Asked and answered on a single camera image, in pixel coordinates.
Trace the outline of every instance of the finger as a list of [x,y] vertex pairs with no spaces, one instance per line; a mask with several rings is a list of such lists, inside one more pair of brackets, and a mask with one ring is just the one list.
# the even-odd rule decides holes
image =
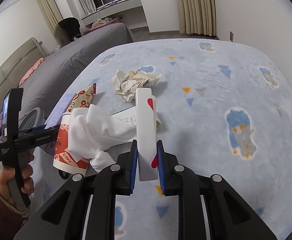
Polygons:
[[2,167],[0,170],[0,195],[3,199],[9,200],[11,197],[7,182],[15,176],[15,169],[10,167]]
[[28,179],[33,174],[33,168],[29,164],[27,164],[26,168],[21,172],[23,179]]
[[34,192],[35,188],[33,185],[33,179],[28,178],[25,180],[24,186],[21,188],[21,191],[25,194],[32,194]]
[[28,156],[28,163],[32,162],[34,159],[35,159],[35,156],[32,153],[30,153]]

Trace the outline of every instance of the light blue blanket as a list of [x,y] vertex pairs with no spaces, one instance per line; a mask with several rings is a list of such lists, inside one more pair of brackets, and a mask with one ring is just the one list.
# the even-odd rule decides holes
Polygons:
[[[116,70],[162,74],[153,88],[166,152],[196,174],[222,175],[279,240],[292,231],[292,90],[257,49],[224,41],[143,41],[100,54],[65,94],[97,83],[93,104],[110,114],[135,104],[114,95]],[[113,147],[113,156],[130,145]],[[52,156],[36,150],[36,211],[64,181]],[[159,181],[136,180],[116,201],[116,239],[177,239],[178,198],[160,195]]]

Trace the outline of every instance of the red heart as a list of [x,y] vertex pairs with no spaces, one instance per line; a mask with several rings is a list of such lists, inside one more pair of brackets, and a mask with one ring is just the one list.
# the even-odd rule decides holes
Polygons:
[[156,154],[155,158],[153,159],[153,161],[151,162],[151,167],[153,169],[157,168],[157,154]]
[[151,107],[151,109],[154,110],[154,106],[153,106],[153,100],[151,98],[147,99],[147,103],[149,104],[149,106]]

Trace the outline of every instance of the human hand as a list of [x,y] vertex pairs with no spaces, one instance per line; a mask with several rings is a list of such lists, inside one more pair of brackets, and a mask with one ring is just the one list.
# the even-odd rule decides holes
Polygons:
[[[29,154],[28,163],[35,159],[33,154]],[[32,194],[34,192],[33,179],[30,177],[33,174],[33,168],[28,164],[21,172],[25,181],[21,192],[25,194]],[[2,167],[0,170],[0,196],[6,200],[10,205],[15,207],[15,201],[12,198],[7,182],[15,177],[15,168]]]

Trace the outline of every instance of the paper cup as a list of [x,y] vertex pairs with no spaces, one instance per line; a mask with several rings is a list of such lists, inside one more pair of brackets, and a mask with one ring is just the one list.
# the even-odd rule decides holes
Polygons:
[[55,154],[54,154],[54,167],[71,173],[80,173],[84,176],[88,168],[89,160],[81,158],[78,162],[75,162],[70,153],[68,152],[68,127],[71,113],[63,113],[61,124],[58,132],[58,138],[56,142]]

